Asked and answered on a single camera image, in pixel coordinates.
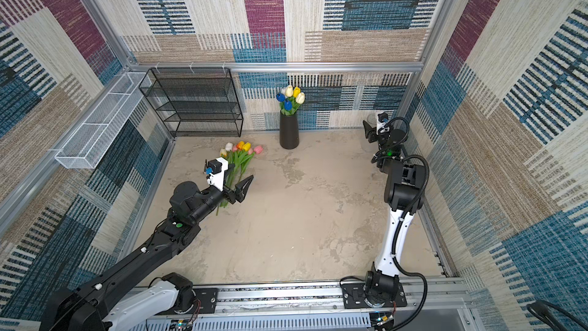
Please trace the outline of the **yellow tulip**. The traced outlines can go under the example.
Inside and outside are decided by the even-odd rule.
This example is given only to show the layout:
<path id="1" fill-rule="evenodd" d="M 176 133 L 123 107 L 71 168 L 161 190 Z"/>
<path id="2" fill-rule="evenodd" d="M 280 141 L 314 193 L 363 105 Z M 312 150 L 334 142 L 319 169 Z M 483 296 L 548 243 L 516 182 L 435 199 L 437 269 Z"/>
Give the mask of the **yellow tulip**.
<path id="1" fill-rule="evenodd" d="M 297 98 L 297 97 L 300 95 L 300 93 L 301 93 L 301 89 L 300 89 L 299 87 L 295 87 L 295 88 L 293 89 L 292 96 L 293 96 L 294 98 Z"/>

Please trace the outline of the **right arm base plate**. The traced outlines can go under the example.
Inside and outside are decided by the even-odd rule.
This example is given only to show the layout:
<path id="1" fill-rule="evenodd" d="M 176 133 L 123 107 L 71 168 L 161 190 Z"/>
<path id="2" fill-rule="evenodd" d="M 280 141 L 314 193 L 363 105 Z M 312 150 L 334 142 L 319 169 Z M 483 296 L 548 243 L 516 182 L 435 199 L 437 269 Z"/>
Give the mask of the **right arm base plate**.
<path id="1" fill-rule="evenodd" d="M 408 305 L 402 283 L 398 284 L 394 298 L 391 297 L 391 293 L 378 292 L 375 289 L 368 291 L 364 283 L 342 283 L 340 288 L 345 309 L 382 309 L 394 306 L 402 308 Z"/>

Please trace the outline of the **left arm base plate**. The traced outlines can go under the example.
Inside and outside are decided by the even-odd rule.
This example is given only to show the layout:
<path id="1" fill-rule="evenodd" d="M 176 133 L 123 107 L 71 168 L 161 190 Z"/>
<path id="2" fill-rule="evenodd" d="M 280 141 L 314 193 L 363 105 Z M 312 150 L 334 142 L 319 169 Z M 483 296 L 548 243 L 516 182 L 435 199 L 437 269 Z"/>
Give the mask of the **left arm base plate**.
<path id="1" fill-rule="evenodd" d="M 215 287 L 193 288 L 191 293 L 180 293 L 179 309 L 162 311 L 158 316 L 213 314 L 217 306 L 218 293 L 219 289 Z"/>

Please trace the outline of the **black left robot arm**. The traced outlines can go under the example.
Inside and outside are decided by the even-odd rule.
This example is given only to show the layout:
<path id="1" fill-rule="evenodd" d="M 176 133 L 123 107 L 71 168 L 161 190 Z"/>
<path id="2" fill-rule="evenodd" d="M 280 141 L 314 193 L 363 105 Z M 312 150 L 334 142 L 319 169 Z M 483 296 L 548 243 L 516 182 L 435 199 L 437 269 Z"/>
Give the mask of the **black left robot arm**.
<path id="1" fill-rule="evenodd" d="M 179 184 L 170 199 L 167 217 L 139 248 L 75 290 L 61 288 L 47 302 L 41 330 L 109 330 L 111 310 L 160 265 L 180 254 L 200 232 L 200 222 L 223 200 L 243 202 L 254 180 L 248 176 L 234 190 L 211 185 L 200 190 L 194 182 Z"/>

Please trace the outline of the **black cylindrical vase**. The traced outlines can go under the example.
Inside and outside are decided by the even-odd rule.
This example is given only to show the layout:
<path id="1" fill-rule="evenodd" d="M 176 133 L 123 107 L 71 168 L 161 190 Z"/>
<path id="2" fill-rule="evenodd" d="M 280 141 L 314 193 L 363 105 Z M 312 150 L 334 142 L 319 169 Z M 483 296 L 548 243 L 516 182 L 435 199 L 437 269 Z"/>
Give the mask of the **black cylindrical vase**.
<path id="1" fill-rule="evenodd" d="M 299 122 L 296 114 L 280 114 L 280 145 L 285 150 L 293 150 L 300 144 Z"/>

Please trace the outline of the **cream white tulip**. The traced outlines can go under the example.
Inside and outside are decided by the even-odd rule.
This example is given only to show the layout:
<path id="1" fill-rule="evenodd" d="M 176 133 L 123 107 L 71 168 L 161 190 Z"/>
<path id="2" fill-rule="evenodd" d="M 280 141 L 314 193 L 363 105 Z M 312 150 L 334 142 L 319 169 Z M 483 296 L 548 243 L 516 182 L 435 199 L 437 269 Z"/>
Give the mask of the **cream white tulip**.
<path id="1" fill-rule="evenodd" d="M 306 95 L 303 92 L 301 92 L 296 97 L 296 102 L 297 102 L 297 104 L 303 104 L 305 102 L 305 99 L 306 99 Z"/>

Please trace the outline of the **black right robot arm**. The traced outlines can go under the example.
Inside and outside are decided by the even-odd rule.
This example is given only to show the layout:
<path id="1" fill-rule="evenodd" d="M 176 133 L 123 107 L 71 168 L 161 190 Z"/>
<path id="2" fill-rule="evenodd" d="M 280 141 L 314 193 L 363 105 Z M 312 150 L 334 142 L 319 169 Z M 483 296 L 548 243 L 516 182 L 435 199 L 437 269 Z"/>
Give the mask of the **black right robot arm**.
<path id="1" fill-rule="evenodd" d="M 401 274 L 413 277 L 401 266 L 401 255 L 410 224 L 424 203 L 424 193 L 430 178 L 428 162 L 420 155 L 403 157 L 402 148 L 410 132 L 407 119 L 376 115 L 376 124 L 364 121 L 365 137 L 378 144 L 371 163 L 387 176 L 384 203 L 388 205 L 387 231 L 381 252 L 367 272 L 365 303 L 383 307 L 393 303 L 401 293 Z"/>

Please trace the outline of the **tulip bunch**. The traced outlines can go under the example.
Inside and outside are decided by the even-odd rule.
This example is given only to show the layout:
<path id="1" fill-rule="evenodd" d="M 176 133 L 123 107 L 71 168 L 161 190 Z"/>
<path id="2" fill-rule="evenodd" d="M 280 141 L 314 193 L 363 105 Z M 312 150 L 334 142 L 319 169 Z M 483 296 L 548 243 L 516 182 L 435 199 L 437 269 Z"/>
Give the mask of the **tulip bunch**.
<path id="1" fill-rule="evenodd" d="M 233 165 L 225 175 L 225 185 L 234 189 L 235 185 L 243 178 L 251 160 L 256 156 L 251 143 L 240 141 L 236 144 L 227 143 L 220 151 L 220 156 L 225 158 L 229 165 Z"/>

